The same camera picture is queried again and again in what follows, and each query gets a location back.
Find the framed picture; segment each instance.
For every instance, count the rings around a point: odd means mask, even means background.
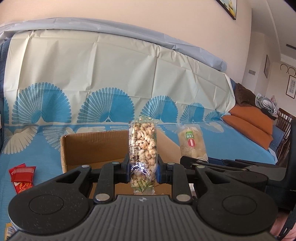
[[[296,77],[290,75],[286,95],[295,99],[295,94],[296,94]]]
[[[216,0],[234,19],[237,19],[237,0]]]
[[[266,78],[268,78],[269,70],[270,70],[270,60],[268,55],[266,55],[265,67],[264,67],[264,74]]]

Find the red snack wrapper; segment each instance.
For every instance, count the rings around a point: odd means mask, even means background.
[[[9,169],[9,174],[10,174],[11,179],[14,178],[14,175],[15,175],[13,173],[14,170],[17,169],[17,168],[23,168],[23,167],[26,167],[25,163]],[[33,186],[33,184],[30,183],[30,182],[28,182],[28,183],[26,183],[26,182],[13,182],[13,186],[15,187],[15,191],[18,194],[18,193],[20,193],[20,192],[22,192],[24,190],[27,190],[27,189],[31,188]]]
[[[35,169],[36,167],[17,167],[12,172],[11,181],[31,183],[33,182]]]
[[[17,169],[17,168],[21,168],[21,167],[25,167],[25,166],[26,166],[26,164],[23,163],[23,164],[20,164],[20,165],[18,165],[16,167],[13,167],[13,168],[11,168],[11,169],[8,170],[9,171],[9,174],[10,174],[11,181],[12,181],[12,177],[14,176],[13,171],[15,169]]]

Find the orange pillow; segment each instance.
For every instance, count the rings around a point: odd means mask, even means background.
[[[263,114],[259,108],[255,106],[241,107],[236,104],[229,113],[272,135],[273,120]]]
[[[238,132],[242,133],[265,150],[268,150],[270,142],[273,140],[271,135],[253,126],[249,122],[233,115],[225,115],[222,119]]]

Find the cardboard box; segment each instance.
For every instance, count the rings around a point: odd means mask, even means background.
[[[163,132],[157,131],[157,151],[164,163],[180,163],[181,152],[178,145]],[[113,161],[122,162],[128,153],[128,131],[105,131],[70,134],[61,137],[61,162],[63,173],[80,165],[88,164],[92,169],[101,168]],[[94,183],[90,198],[96,184]],[[115,185],[115,194],[132,194],[130,184]],[[157,184],[157,195],[171,194],[171,185]]]

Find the red number label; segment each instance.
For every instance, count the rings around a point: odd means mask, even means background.
[[[194,147],[194,146],[195,146],[194,139],[189,138],[189,139],[188,139],[188,145],[189,145],[190,147]]]

